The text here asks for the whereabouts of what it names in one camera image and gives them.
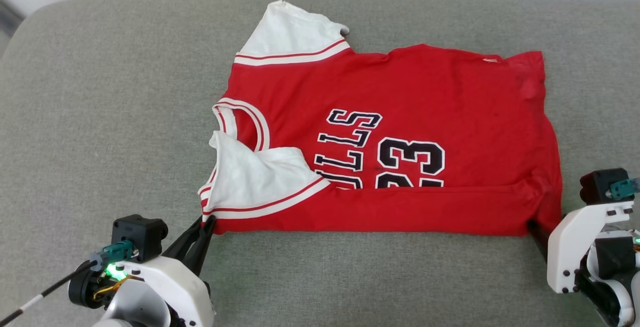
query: jersey number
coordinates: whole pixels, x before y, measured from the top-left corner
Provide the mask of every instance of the jersey number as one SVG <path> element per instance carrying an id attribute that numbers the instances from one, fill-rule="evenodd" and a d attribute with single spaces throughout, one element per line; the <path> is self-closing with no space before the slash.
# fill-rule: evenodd
<path id="1" fill-rule="evenodd" d="M 318 142 L 351 145 L 356 149 L 362 149 L 369 140 L 371 130 L 375 129 L 382 120 L 382 115 L 372 112 L 351 112 L 347 115 L 345 110 L 333 109 L 326 120 L 332 125 L 354 126 L 357 124 L 358 128 L 351 133 L 356 138 L 319 133 Z M 380 172 L 375 176 L 375 188 L 388 188 L 390 186 L 413 187 L 414 184 L 409 179 L 409 176 L 391 172 L 390 170 L 397 170 L 400 167 L 400 160 L 418 163 L 419 155 L 426 156 L 426 161 L 420 162 L 421 174 L 435 176 L 444 170 L 444 149 L 439 144 L 420 140 L 409 141 L 391 137 L 382 138 L 377 143 L 377 161 L 380 166 L 389 170 Z M 338 160 L 329 158 L 324 154 L 316 154 L 313 162 L 318 166 L 330 165 L 352 172 L 361 172 L 364 152 L 350 149 L 347 151 L 347 157 L 349 160 Z M 362 180 L 359 177 L 326 173 L 320 169 L 316 169 L 315 172 L 330 181 L 347 184 L 351 188 L 362 188 Z M 418 183 L 418 186 L 421 187 L 442 187 L 444 185 L 442 179 L 432 177 L 421 177 Z"/>

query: gray fabric surface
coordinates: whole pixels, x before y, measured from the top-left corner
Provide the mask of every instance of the gray fabric surface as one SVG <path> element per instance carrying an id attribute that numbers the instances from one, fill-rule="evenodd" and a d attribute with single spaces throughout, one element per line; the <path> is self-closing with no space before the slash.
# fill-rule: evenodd
<path id="1" fill-rule="evenodd" d="M 212 104 L 274 0 L 74 0 L 18 29 L 0 62 L 0 314 L 110 242 L 130 213 L 167 242 L 199 214 Z M 564 208 L 579 177 L 640 174 L 640 4 L 569 0 L 288 0 L 350 27 L 358 52 L 427 43 L 544 52 Z M 556 295 L 530 237 L 227 233 L 202 278 L 217 326 L 601 326 Z M 14 324 L 91 326 L 61 288 Z"/>

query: red and white striped trim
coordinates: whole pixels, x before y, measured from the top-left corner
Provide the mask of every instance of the red and white striped trim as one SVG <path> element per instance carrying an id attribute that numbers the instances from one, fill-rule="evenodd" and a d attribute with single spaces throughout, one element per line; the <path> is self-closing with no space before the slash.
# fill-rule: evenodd
<path id="1" fill-rule="evenodd" d="M 238 126 L 236 126 L 236 118 L 233 117 L 233 112 L 230 111 L 233 109 L 239 109 L 246 112 L 255 124 L 255 129 L 257 131 L 258 137 L 255 148 L 253 150 L 258 152 L 269 149 L 270 134 L 267 120 L 265 119 L 265 115 L 263 115 L 262 112 L 260 112 L 260 110 L 253 106 L 253 104 L 251 103 L 240 101 L 238 99 L 223 97 L 216 104 L 214 104 L 213 112 L 215 113 L 218 124 L 220 124 L 222 132 L 230 135 L 234 138 L 234 140 L 238 138 Z"/>
<path id="2" fill-rule="evenodd" d="M 292 53 L 287 55 L 272 55 L 272 56 L 249 56 L 236 54 L 234 63 L 248 66 L 264 66 L 264 65 L 284 65 L 286 63 L 305 63 L 316 62 L 323 59 L 330 58 L 346 49 L 349 49 L 349 44 L 344 38 L 340 38 L 335 42 L 332 42 L 329 46 L 317 52 L 310 53 Z"/>
<path id="3" fill-rule="evenodd" d="M 211 211 L 203 211 L 202 214 L 204 216 L 214 215 L 218 220 L 246 220 L 247 218 L 257 218 L 263 217 L 267 215 L 272 215 L 274 213 L 278 213 L 279 211 L 283 211 L 288 209 L 300 202 L 310 198 L 316 193 L 327 188 L 331 183 L 324 179 L 323 177 L 319 177 L 313 183 L 302 188 L 297 193 L 294 193 L 288 197 L 279 199 L 278 201 L 270 202 L 267 204 L 263 204 L 262 206 L 249 206 L 246 208 L 214 208 Z"/>

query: red jersey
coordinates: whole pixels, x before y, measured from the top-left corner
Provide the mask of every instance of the red jersey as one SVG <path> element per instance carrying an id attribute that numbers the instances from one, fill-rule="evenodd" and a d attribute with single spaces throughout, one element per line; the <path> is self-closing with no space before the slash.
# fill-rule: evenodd
<path id="1" fill-rule="evenodd" d="M 540 52 L 356 53 L 347 32 L 284 1 L 267 7 L 213 107 L 223 133 L 200 195 L 217 233 L 522 235 L 530 219 L 560 222 Z"/>

